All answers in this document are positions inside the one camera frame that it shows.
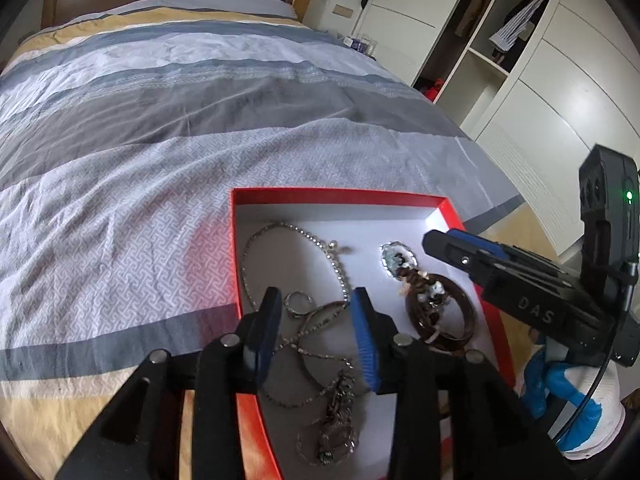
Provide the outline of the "dark tortoiseshell bangle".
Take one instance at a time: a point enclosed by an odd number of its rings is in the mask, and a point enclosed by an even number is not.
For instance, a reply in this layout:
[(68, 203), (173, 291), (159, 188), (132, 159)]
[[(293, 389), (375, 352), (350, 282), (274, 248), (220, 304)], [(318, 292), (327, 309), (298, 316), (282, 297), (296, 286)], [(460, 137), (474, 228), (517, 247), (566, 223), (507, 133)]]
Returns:
[[(439, 351), (462, 352), (474, 336), (477, 324), (475, 307), (466, 292), (442, 274), (414, 270), (402, 279), (407, 286), (406, 311), (420, 339)], [(454, 309), (462, 317), (460, 335), (448, 332), (444, 326), (446, 314)]]

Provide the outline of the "silver metal clasp charm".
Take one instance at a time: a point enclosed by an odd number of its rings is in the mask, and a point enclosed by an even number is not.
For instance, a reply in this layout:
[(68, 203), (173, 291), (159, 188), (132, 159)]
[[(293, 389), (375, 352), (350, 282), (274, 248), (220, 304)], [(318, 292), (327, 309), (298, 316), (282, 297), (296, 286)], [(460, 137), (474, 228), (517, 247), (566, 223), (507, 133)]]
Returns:
[(321, 466), (338, 464), (355, 451), (357, 431), (352, 422), (354, 383), (352, 374), (341, 372), (329, 395), (317, 440), (317, 458)]

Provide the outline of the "red jewelry box tray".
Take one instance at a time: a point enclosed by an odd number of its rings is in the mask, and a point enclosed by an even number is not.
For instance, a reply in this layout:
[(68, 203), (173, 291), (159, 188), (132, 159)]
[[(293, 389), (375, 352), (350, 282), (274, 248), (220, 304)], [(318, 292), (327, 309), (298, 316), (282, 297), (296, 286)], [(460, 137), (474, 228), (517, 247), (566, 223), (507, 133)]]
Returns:
[(477, 479), (500, 460), (491, 402), (515, 382), (498, 310), (422, 252), (449, 200), (346, 188), (231, 193), (239, 306), (281, 297), (269, 377), (242, 408), (303, 479)]

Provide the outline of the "white wardrobe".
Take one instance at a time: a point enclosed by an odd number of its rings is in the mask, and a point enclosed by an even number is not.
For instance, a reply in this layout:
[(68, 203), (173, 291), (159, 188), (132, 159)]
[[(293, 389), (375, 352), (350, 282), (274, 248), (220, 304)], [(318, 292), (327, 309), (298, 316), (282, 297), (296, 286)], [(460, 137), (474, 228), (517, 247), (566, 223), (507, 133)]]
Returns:
[(508, 52), (489, 37), (529, 0), (369, 0), (356, 31), (499, 166), (556, 252), (582, 237), (577, 171), (602, 144), (639, 153), (639, 53), (605, 0), (544, 0)]

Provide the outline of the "hanging striped shirt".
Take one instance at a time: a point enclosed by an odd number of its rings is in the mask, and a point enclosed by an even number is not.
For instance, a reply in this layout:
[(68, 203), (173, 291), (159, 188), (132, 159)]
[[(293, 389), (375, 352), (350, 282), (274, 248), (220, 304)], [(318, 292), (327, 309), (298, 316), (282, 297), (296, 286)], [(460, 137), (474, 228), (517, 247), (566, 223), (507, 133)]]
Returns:
[(508, 52), (543, 3), (544, 0), (529, 0), (518, 13), (515, 13), (506, 24), (489, 37), (489, 42), (500, 52)]

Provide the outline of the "striped bed duvet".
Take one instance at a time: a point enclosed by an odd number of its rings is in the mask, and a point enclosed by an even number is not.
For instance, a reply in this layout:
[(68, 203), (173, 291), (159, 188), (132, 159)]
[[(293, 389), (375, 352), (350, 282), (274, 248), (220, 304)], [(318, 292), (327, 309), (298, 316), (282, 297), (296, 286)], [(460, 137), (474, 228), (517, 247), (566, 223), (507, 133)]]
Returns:
[(1, 73), (1, 422), (36, 478), (145, 352), (236, 321), (236, 188), (446, 198), (465, 229), (554, 253), (440, 108), (262, 1), (141, 0), (40, 30)]

